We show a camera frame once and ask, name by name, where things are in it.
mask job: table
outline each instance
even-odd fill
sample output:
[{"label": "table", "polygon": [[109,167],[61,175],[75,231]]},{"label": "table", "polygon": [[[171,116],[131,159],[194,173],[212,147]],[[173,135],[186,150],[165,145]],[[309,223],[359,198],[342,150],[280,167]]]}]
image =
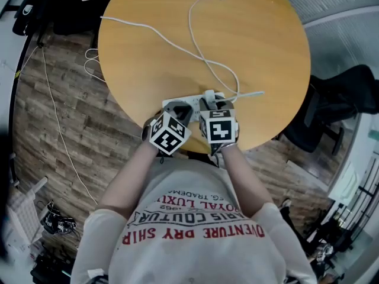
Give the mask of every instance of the table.
[{"label": "table", "polygon": [[[104,16],[144,23],[197,53],[188,29],[188,10],[196,0],[111,0]],[[288,0],[205,0],[192,11],[192,28],[205,57],[228,65],[240,79],[241,93],[265,91],[235,103],[242,150],[263,144],[285,128],[304,100],[310,53],[302,24]],[[207,89],[232,94],[203,61],[177,50],[153,31],[102,20],[99,60],[107,85],[125,113],[139,126],[162,101],[198,95]],[[233,76],[213,66],[236,89]],[[191,123],[182,147],[210,152]]]}]

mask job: power cord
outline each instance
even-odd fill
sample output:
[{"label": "power cord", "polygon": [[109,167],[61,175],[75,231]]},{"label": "power cord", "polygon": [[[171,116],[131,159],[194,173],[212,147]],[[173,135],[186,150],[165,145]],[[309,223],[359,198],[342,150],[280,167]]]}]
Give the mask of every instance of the power cord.
[{"label": "power cord", "polygon": [[[15,77],[18,77],[20,75],[20,73],[24,70],[26,64],[28,63],[28,61],[30,60],[30,57],[33,55],[33,53],[35,52],[35,50],[39,48],[39,46],[36,46],[35,49],[31,52],[30,56],[28,57],[28,59],[26,60],[26,62],[24,63],[24,65],[22,66],[21,70],[19,70]],[[94,197],[91,195],[91,193],[89,192],[87,186],[83,183],[81,177],[79,176],[79,173],[78,171],[76,170],[76,167],[75,165],[73,164],[73,161],[71,159],[71,156],[69,154],[69,151],[67,149],[67,146],[66,146],[66,142],[65,142],[65,139],[63,138],[63,134],[62,134],[62,129],[60,127],[60,122],[59,122],[59,119],[58,119],[58,113],[57,113],[57,106],[55,104],[55,101],[54,101],[54,97],[53,97],[53,94],[52,94],[52,89],[50,88],[50,82],[49,82],[49,77],[47,76],[47,70],[46,70],[46,58],[45,58],[45,53],[44,53],[44,48],[42,47],[42,56],[43,56],[43,62],[44,62],[44,71],[45,71],[45,77],[46,77],[46,81],[47,81],[47,86],[49,87],[49,93],[50,93],[50,97],[52,98],[52,101],[53,101],[53,106],[54,106],[54,113],[55,113],[55,118],[57,120],[57,124],[58,124],[58,130],[59,130],[59,135],[60,137],[62,138],[62,141],[63,141],[63,145],[65,147],[65,150],[66,150],[66,153],[67,153],[67,156],[71,162],[71,165],[72,165],[72,168],[74,169],[80,183],[84,186],[85,190],[87,191],[88,195],[91,197],[91,199],[96,203],[97,205],[97,201],[94,199]]]},{"label": "power cord", "polygon": [[[118,19],[118,18],[114,18],[114,17],[105,17],[105,16],[100,16],[100,18],[102,19],[106,19],[106,20],[113,20],[113,21],[117,21],[117,22],[120,22],[120,23],[124,23],[124,24],[128,24],[128,25],[133,25],[133,26],[138,26],[138,27],[146,27],[146,28],[149,28],[150,30],[154,31],[159,37],[161,37],[163,40],[165,40],[168,44],[174,46],[176,49],[178,50],[181,50],[181,51],[184,51],[185,53],[187,54],[190,54],[192,57],[195,57],[196,59],[199,59],[199,60],[202,60],[206,63],[206,65],[209,67],[209,69],[211,70],[213,76],[226,88],[228,89],[230,92],[234,93],[235,95],[232,96],[232,97],[229,97],[227,99],[217,99],[216,101],[217,102],[220,102],[220,101],[226,101],[226,100],[230,100],[232,101],[233,103],[237,101],[238,98],[241,98],[241,97],[246,97],[246,96],[259,96],[259,95],[263,95],[265,92],[264,91],[260,91],[260,92],[251,92],[251,93],[240,93],[240,85],[239,85],[239,79],[237,77],[237,75],[235,74],[235,72],[229,68],[228,66],[226,66],[225,64],[222,64],[222,63],[219,63],[219,62],[216,62],[216,61],[212,61],[212,60],[208,60],[204,57],[203,53],[201,52],[197,42],[195,41],[195,37],[194,37],[194,33],[193,33],[193,30],[192,30],[192,24],[191,24],[191,13],[192,13],[192,9],[193,7],[195,7],[195,5],[200,2],[202,0],[196,0],[192,5],[191,5],[191,8],[189,9],[188,11],[188,27],[189,27],[189,31],[191,33],[191,38],[192,38],[192,42],[194,43],[194,45],[196,46],[196,49],[197,51],[199,52],[200,56],[180,47],[179,45],[176,45],[175,43],[171,42],[170,40],[168,40],[163,34],[161,34],[157,29],[155,29],[154,27],[152,26],[149,26],[147,24],[141,24],[141,23],[135,23],[135,22],[130,22],[130,21],[125,21],[125,20],[121,20],[121,19]],[[87,58],[87,61],[85,62],[84,64],[84,70],[91,76],[93,77],[96,77],[97,79],[101,80],[104,82],[103,79],[89,73],[86,69],[86,64],[93,60],[93,61],[96,61],[99,63],[99,61],[97,60],[98,58],[98,55],[96,57],[93,57],[93,58],[89,58],[87,56],[87,52],[89,52],[90,50],[96,50],[96,49],[89,49],[86,51],[85,53],[85,56]],[[225,69],[227,69],[234,77],[235,81],[236,81],[236,84],[237,84],[237,91],[234,91],[232,90],[230,87],[228,87],[217,75],[216,73],[214,72],[214,70],[212,69],[212,67],[210,66],[210,63],[211,64],[216,64],[218,66],[221,66]]]}]

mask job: forearm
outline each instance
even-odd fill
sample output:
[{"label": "forearm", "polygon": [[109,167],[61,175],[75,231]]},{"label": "forearm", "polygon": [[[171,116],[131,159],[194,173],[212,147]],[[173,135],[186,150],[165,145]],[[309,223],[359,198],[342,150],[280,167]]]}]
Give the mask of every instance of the forearm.
[{"label": "forearm", "polygon": [[221,153],[243,214],[250,218],[264,203],[273,202],[237,145],[225,147]]},{"label": "forearm", "polygon": [[129,219],[138,203],[144,180],[157,153],[156,147],[144,141],[108,185],[98,209],[108,208]]}]

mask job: white cube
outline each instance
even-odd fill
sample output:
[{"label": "white cube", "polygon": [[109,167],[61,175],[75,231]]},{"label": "white cube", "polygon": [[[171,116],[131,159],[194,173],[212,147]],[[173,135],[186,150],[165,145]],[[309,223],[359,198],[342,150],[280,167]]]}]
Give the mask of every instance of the white cube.
[{"label": "white cube", "polygon": [[172,117],[168,112],[151,123],[150,143],[170,155],[190,137],[191,130]]},{"label": "white cube", "polygon": [[233,109],[200,111],[200,130],[209,144],[235,142],[235,111]]}]

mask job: chair backrest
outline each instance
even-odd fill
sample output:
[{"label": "chair backrest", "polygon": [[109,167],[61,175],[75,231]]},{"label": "chair backrest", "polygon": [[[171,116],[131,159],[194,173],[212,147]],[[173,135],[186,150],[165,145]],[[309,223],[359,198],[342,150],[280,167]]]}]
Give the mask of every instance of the chair backrest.
[{"label": "chair backrest", "polygon": [[350,118],[357,112],[379,112],[379,82],[366,65],[326,80],[311,76],[310,83],[321,96],[315,117],[326,123]]}]

